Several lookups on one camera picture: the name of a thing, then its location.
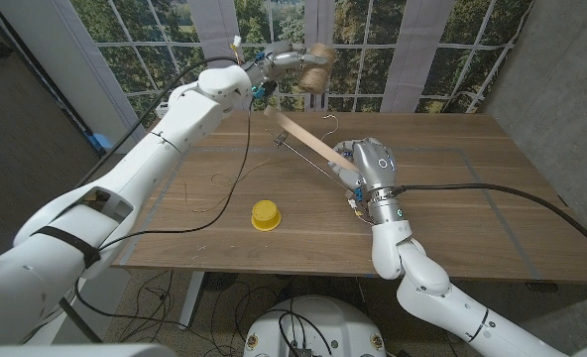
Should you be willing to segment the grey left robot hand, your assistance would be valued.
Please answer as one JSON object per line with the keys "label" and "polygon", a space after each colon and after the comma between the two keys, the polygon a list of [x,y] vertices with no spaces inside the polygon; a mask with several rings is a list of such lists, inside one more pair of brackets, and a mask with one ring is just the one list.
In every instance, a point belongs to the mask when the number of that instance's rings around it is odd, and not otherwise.
{"label": "grey left robot hand", "polygon": [[279,82],[286,75],[306,67],[330,68],[335,60],[333,48],[324,44],[307,47],[289,41],[278,41],[266,46],[241,67],[253,85]]}

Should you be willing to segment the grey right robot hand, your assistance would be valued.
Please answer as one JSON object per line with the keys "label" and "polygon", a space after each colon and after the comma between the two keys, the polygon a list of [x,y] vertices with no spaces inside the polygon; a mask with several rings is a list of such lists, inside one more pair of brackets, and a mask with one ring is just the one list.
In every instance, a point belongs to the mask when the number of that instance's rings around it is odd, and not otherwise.
{"label": "grey right robot hand", "polygon": [[370,191],[395,185],[395,156],[391,149],[377,139],[368,137],[340,142],[334,147],[334,151],[342,156],[349,153],[347,161],[358,169],[358,172],[355,172],[333,162],[327,163],[346,187],[354,190],[364,186],[366,191]]}

